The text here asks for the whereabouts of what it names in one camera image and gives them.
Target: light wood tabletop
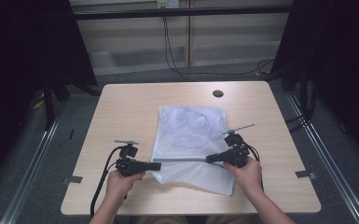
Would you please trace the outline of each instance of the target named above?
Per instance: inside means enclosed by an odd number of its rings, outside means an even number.
[[[220,90],[222,97],[213,96]],[[62,202],[66,215],[87,215],[114,140],[139,142],[135,157],[150,161],[159,126],[161,105],[216,106],[226,109],[230,129],[254,123],[237,131],[257,149],[263,167],[266,194],[285,213],[315,213],[320,202],[308,178],[297,178],[305,170],[287,130],[281,111],[262,81],[111,84],[104,87]],[[116,161],[118,153],[112,158]],[[105,185],[95,205],[100,206]],[[161,185],[151,174],[135,182],[119,215],[226,215],[253,214],[254,207],[235,184],[231,196],[212,193],[185,183]]]

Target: gray floor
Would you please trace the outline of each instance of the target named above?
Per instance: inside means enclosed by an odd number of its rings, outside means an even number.
[[[255,69],[256,66],[257,63],[241,63],[191,69],[181,68],[180,70],[222,74],[249,71]],[[194,81],[259,80],[254,73],[246,75],[187,74],[184,76]],[[166,69],[100,76],[97,89],[101,90],[108,83],[178,81],[188,80]],[[286,92],[281,88],[280,80],[271,81],[270,86],[283,117],[285,119],[296,117]],[[99,98],[72,87],[69,87],[69,90],[72,95],[67,102],[63,103],[62,117],[21,212],[15,218],[17,223],[88,223],[90,221],[88,216],[64,216],[61,213],[60,207],[67,189],[67,186],[62,183],[62,179],[70,176],[75,168]],[[56,102],[56,108],[59,108],[60,104],[60,102]],[[356,140],[340,130],[338,119],[320,98],[317,98],[312,122],[340,171],[359,198],[359,146]],[[45,124],[43,107],[28,111],[24,117],[18,142],[0,170],[0,220],[35,154],[44,134]],[[297,124],[298,121],[289,123],[288,128]],[[316,172],[319,176],[312,180],[312,184],[322,204],[322,210],[316,214],[290,214],[290,216],[296,223],[356,223],[305,131],[300,129],[293,132],[292,137],[306,169]]]

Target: crumpled fabric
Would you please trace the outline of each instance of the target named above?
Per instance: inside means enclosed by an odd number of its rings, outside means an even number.
[[[169,159],[152,172],[159,183],[185,182],[231,195],[234,176],[222,163],[186,161],[226,151],[226,110],[219,107],[166,105],[159,108],[159,128],[152,160]]]

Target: person's left hand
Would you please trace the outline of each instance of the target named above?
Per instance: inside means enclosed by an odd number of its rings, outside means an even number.
[[[133,183],[144,176],[145,172],[127,177],[122,176],[118,171],[110,172],[107,179],[105,199],[115,201],[121,206],[124,204],[124,198],[132,189]]]

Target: black cable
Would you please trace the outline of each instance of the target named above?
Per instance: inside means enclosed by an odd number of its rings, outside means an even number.
[[[112,152],[110,153],[109,157],[107,158],[105,167],[104,167],[104,171],[103,171],[103,175],[101,176],[101,180],[100,183],[98,184],[98,188],[95,190],[95,194],[94,197],[92,198],[91,201],[91,205],[90,205],[90,216],[91,218],[94,217],[94,207],[95,207],[95,203],[97,202],[98,196],[100,195],[101,192],[101,188],[103,187],[104,181],[106,179],[107,174],[109,174],[109,169],[110,167],[112,167],[112,165],[109,165],[110,160],[112,159],[113,154],[118,150],[118,149],[122,149],[122,147],[116,147],[115,149],[112,150]]]
[[[166,17],[163,17],[163,21],[164,21],[164,36],[165,36],[165,60],[168,64],[168,66],[170,67],[170,69],[172,71],[174,71],[174,73],[177,73],[179,74],[179,76],[181,76],[182,78],[186,79],[186,80],[189,80],[189,81],[196,81],[196,80],[193,80],[191,78],[188,78],[188,77],[185,77],[184,75],[222,75],[222,76],[241,76],[241,75],[246,75],[246,74],[250,74],[250,73],[254,73],[254,72],[257,72],[257,71],[260,71],[260,69],[262,67],[265,67],[267,66],[269,63],[273,62],[274,59],[264,59],[264,60],[261,60],[260,62],[258,62],[257,64],[257,68],[256,69],[253,69],[253,70],[250,70],[250,71],[247,71],[247,72],[242,72],[242,73],[210,73],[210,72],[180,72],[179,69],[176,67],[176,64],[174,62],[174,59],[173,59],[173,52],[172,52],[172,49],[171,49],[171,41],[170,41],[170,36],[169,36],[169,33],[168,33],[168,23],[167,23],[167,18]],[[171,67],[171,64],[168,60],[168,51],[170,52],[171,54],[171,59],[172,59],[172,62],[173,62],[173,67]],[[268,61],[267,63],[263,64],[263,65],[260,65],[262,62],[264,61]]]
[[[308,122],[311,120],[313,113],[315,111],[316,93],[317,93],[317,90],[316,90],[315,86],[312,84],[311,100],[310,100],[310,104],[308,105],[307,113],[302,114],[296,118],[288,119],[285,121],[286,123],[289,123],[296,119],[303,119],[298,125],[296,125],[295,127],[293,127],[292,129],[289,130],[290,133],[293,133],[296,130],[300,129],[302,126],[308,124]]]
[[[257,150],[254,147],[249,146],[248,149],[252,152],[255,157],[255,160],[260,161],[260,156],[258,155]]]

